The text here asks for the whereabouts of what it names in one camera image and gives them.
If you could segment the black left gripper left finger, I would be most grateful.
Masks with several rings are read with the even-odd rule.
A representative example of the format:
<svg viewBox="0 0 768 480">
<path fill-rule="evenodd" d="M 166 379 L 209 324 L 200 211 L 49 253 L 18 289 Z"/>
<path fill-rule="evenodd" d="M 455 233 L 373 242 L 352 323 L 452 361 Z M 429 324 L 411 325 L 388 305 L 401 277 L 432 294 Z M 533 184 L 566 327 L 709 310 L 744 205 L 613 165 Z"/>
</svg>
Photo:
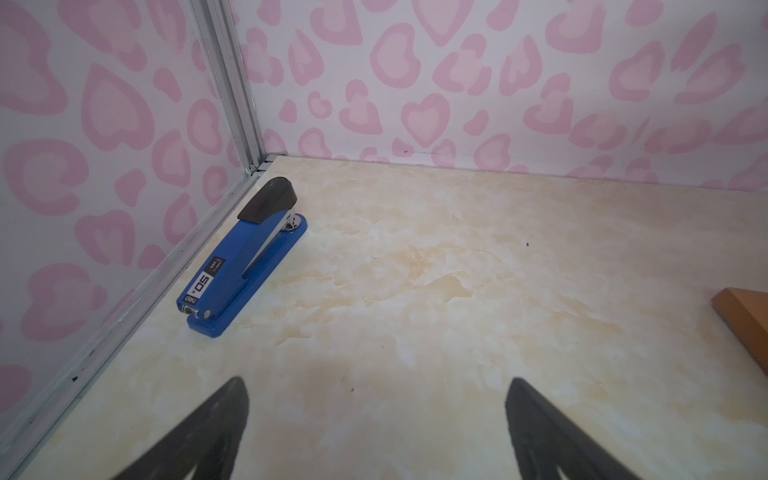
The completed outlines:
<svg viewBox="0 0 768 480">
<path fill-rule="evenodd" d="M 117 479 L 228 479 L 247 424 L 249 396 L 235 376 Z"/>
</svg>

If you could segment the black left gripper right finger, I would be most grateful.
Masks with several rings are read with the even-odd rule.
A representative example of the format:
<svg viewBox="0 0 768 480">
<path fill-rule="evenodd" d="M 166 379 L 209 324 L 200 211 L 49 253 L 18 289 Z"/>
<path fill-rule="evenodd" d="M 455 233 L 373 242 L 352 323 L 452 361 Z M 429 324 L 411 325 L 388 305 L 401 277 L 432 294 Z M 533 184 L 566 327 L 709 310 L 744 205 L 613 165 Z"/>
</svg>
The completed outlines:
<svg viewBox="0 0 768 480">
<path fill-rule="evenodd" d="M 505 412 L 523 479 L 635 479 L 529 382 L 515 377 Z"/>
</svg>

